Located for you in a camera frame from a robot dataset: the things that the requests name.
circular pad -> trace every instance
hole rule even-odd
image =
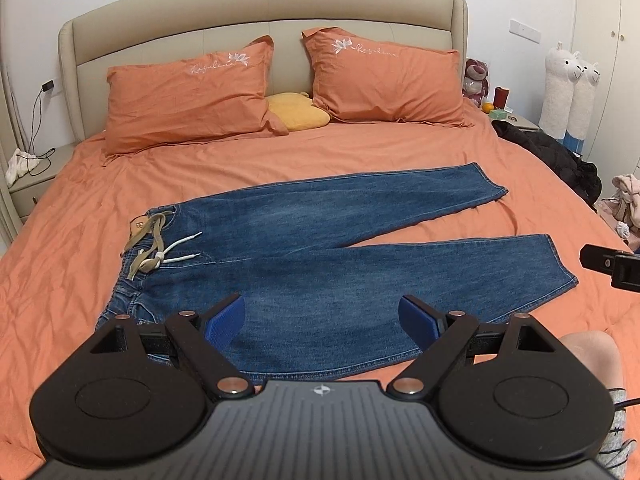
[[[95,418],[126,418],[144,410],[150,400],[151,390],[144,383],[122,377],[98,379],[76,395],[78,408]]]
[[[460,368],[443,382],[438,407],[461,443],[509,464],[593,456],[613,418],[606,389],[580,363],[553,352]]]
[[[560,384],[540,377],[505,379],[495,387],[494,399],[502,409],[525,418],[553,416],[569,403]]]
[[[114,467],[174,448],[206,409],[204,393],[187,374],[113,352],[63,364],[34,394],[30,415],[53,458]]]

wardrobe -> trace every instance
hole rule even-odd
[[[615,175],[640,178],[640,0],[576,0],[572,48],[598,62],[600,83],[582,154],[598,167],[606,198]]]

metal bolt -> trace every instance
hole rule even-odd
[[[420,379],[414,377],[402,377],[394,381],[396,392],[401,394],[416,394],[424,388],[424,383]]]
[[[242,377],[225,377],[218,381],[218,389],[226,394],[239,394],[249,387],[249,383]]]

stuffed toy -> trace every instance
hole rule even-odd
[[[309,94],[284,92],[267,97],[269,111],[276,114],[290,132],[325,126],[331,116],[314,106]]]
[[[569,120],[562,143],[572,152],[582,153],[584,138],[587,136],[593,114],[593,102],[596,99],[600,72],[598,72],[597,62],[591,64],[578,58],[578,63],[582,68],[582,77],[575,84],[574,100],[569,110]]]
[[[558,41],[558,46],[545,57],[545,100],[538,126],[561,144],[569,121],[574,86],[582,76],[576,54],[579,53],[564,50]]]
[[[462,95],[475,102],[477,107],[480,107],[482,99],[487,97],[489,93],[488,75],[489,69],[486,63],[475,59],[466,60]]]

gray sock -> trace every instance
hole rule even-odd
[[[609,390],[613,402],[622,402],[626,399],[624,388]],[[613,423],[609,434],[604,439],[596,462],[603,466],[618,480],[623,480],[626,471],[626,461],[636,448],[634,439],[623,440],[625,437],[626,411],[617,410],[613,416]]]

